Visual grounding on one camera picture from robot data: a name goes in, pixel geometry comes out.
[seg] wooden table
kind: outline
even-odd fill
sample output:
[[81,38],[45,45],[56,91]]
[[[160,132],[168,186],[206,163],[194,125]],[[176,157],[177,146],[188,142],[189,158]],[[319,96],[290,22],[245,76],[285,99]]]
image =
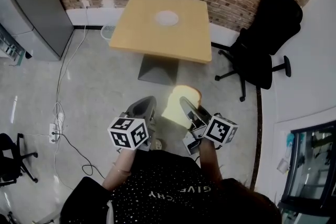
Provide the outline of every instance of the wooden table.
[[[162,11],[177,15],[177,23],[159,23],[157,14]],[[169,16],[162,18],[164,24],[170,19]],[[112,35],[110,47],[145,54],[138,78],[171,85],[176,81],[176,59],[211,61],[208,23],[204,1],[129,0]]]

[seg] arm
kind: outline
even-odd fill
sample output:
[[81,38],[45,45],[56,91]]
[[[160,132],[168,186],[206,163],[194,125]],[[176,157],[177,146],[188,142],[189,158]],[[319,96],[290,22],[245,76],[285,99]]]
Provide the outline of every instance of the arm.
[[201,163],[201,170],[204,176],[209,180],[217,183],[222,180],[218,167],[218,160],[214,142],[209,139],[202,139],[199,146],[199,161]]
[[115,165],[109,171],[102,186],[107,190],[114,190],[121,185],[130,175],[130,170],[133,165],[136,150],[123,149],[118,156]]

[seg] white circle on table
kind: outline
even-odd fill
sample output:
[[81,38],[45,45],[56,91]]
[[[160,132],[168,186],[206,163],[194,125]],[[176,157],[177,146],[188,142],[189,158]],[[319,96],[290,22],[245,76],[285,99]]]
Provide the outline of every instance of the white circle on table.
[[178,15],[170,10],[158,12],[155,16],[155,20],[163,26],[172,26],[179,22]]

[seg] black chair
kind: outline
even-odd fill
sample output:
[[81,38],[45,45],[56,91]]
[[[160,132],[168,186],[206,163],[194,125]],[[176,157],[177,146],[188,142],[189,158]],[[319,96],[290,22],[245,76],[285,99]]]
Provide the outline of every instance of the black chair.
[[301,20],[302,9],[294,0],[261,0],[253,23],[248,29],[240,31],[231,47],[212,42],[212,46],[222,48],[218,53],[233,64],[233,71],[216,76],[215,80],[239,74],[243,92],[240,101],[244,102],[245,81],[268,90],[272,85],[272,72],[285,69],[286,75],[291,77],[288,57],[284,56],[283,64],[272,67],[270,55],[274,55],[290,37],[300,31]]
[[[32,181],[38,182],[37,178],[33,178],[27,167],[23,163],[23,159],[34,156],[38,157],[37,152],[29,153],[24,156],[20,154],[20,139],[23,134],[17,134],[16,145],[7,134],[0,134],[0,187],[16,183],[16,179],[22,176],[21,172],[27,173]],[[10,150],[13,158],[5,157],[3,151]]]

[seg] table top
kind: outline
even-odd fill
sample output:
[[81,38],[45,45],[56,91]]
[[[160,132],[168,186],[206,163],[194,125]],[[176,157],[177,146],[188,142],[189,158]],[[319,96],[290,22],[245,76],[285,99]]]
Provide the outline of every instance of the table top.
[[[157,21],[157,13],[166,10],[178,16],[176,24],[161,25]],[[129,0],[110,47],[208,63],[212,55],[206,3],[199,0]]]

